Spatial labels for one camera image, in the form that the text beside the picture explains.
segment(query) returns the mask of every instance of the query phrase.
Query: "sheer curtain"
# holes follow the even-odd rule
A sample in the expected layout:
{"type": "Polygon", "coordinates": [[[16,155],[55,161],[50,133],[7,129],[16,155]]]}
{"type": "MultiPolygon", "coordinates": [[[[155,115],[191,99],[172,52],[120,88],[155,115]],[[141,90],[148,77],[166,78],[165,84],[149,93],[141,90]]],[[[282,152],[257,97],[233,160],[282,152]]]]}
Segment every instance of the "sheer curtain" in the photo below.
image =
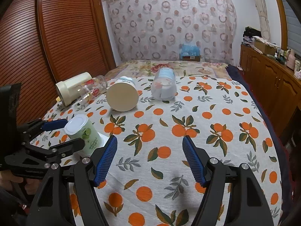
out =
{"type": "Polygon", "coordinates": [[[231,0],[108,0],[123,62],[179,60],[182,44],[203,61],[233,64],[236,12],[231,0]]]}

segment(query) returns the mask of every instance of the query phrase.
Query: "bed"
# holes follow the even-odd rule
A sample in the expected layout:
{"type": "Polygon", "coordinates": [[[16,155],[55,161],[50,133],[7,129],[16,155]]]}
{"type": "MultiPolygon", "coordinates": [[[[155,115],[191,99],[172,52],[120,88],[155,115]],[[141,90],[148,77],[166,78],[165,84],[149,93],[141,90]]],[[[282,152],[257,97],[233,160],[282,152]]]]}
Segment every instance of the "bed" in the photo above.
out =
{"type": "Polygon", "coordinates": [[[146,61],[132,60],[125,62],[106,74],[106,79],[116,79],[121,76],[142,77],[154,76],[158,69],[168,67],[174,70],[176,76],[209,76],[229,79],[225,63],[207,63],[191,61],[146,61]]]}
{"type": "MultiPolygon", "coordinates": [[[[96,188],[110,225],[192,223],[205,189],[194,181],[183,154],[181,142],[185,134],[224,164],[249,164],[264,190],[275,225],[282,211],[284,216],[288,214],[292,200],[285,153],[236,67],[223,63],[134,60],[106,74],[109,87],[120,76],[134,78],[139,102],[133,110],[112,110],[103,94],[88,106],[73,103],[64,108],[59,102],[44,116],[57,120],[86,114],[100,133],[116,135],[117,153],[106,181],[96,188]],[[161,67],[173,68],[177,76],[178,91],[172,101],[156,101],[150,92],[154,74],[161,67]],[[111,123],[116,129],[109,128],[111,123]],[[216,139],[225,145],[216,146],[216,139]]],[[[68,140],[62,129],[45,132],[32,144],[49,149],[68,140]]],[[[79,160],[74,154],[63,158],[61,165],[79,160]]],[[[217,225],[224,224],[230,188],[226,184],[217,225]]],[[[76,224],[82,226],[73,184],[70,199],[76,224]]]]}

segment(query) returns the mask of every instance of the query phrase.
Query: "white wall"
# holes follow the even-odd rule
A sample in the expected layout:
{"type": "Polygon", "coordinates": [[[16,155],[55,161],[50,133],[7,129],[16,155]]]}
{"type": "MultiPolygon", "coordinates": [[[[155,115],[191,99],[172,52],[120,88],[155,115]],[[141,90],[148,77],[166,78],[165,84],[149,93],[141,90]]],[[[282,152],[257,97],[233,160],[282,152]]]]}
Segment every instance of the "white wall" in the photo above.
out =
{"type": "MultiPolygon", "coordinates": [[[[237,27],[232,43],[232,52],[234,65],[239,65],[240,60],[240,45],[242,41],[245,27],[250,26],[254,29],[260,30],[259,15],[256,9],[254,0],[232,0],[236,9],[237,27]]],[[[121,60],[116,47],[112,27],[109,20],[106,2],[103,2],[103,10],[105,11],[106,24],[109,32],[109,38],[112,44],[116,64],[119,65],[121,60]]]]}
{"type": "Polygon", "coordinates": [[[271,43],[281,46],[281,22],[276,0],[265,0],[271,43]]]}

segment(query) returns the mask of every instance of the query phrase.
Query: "blue label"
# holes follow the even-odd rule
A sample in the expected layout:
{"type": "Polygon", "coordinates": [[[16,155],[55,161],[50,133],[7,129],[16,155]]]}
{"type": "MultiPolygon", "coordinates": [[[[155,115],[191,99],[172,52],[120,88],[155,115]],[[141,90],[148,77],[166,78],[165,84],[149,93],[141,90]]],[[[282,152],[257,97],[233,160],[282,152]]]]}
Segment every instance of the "blue label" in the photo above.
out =
{"type": "Polygon", "coordinates": [[[175,74],[173,72],[173,69],[170,68],[161,68],[159,71],[158,77],[167,77],[171,80],[174,80],[175,74]]]}

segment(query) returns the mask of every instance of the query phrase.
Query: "cabinet door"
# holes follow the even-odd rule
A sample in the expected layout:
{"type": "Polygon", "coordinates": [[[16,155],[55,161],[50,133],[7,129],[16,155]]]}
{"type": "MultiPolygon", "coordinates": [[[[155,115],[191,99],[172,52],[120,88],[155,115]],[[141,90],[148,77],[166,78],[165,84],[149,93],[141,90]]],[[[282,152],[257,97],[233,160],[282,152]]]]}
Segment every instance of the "cabinet door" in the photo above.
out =
{"type": "Polygon", "coordinates": [[[92,0],[37,0],[47,59],[57,81],[109,71],[92,0]]]}
{"type": "Polygon", "coordinates": [[[58,96],[35,11],[36,0],[14,0],[0,21],[0,86],[22,83],[17,124],[43,117],[58,96]]]}
{"type": "Polygon", "coordinates": [[[280,76],[279,69],[268,60],[263,61],[260,92],[258,101],[265,113],[270,117],[275,104],[277,84],[280,76]]]}
{"type": "Polygon", "coordinates": [[[249,60],[248,55],[249,50],[247,50],[246,46],[241,45],[240,47],[240,67],[246,72],[246,66],[249,60]]]}
{"type": "Polygon", "coordinates": [[[252,52],[250,55],[250,70],[249,70],[249,84],[251,85],[251,90],[258,98],[260,95],[261,88],[261,75],[262,75],[262,58],[258,53],[252,52]]]}
{"type": "Polygon", "coordinates": [[[301,97],[300,87],[286,74],[277,83],[277,97],[271,114],[271,122],[279,136],[292,117],[301,97]]]}

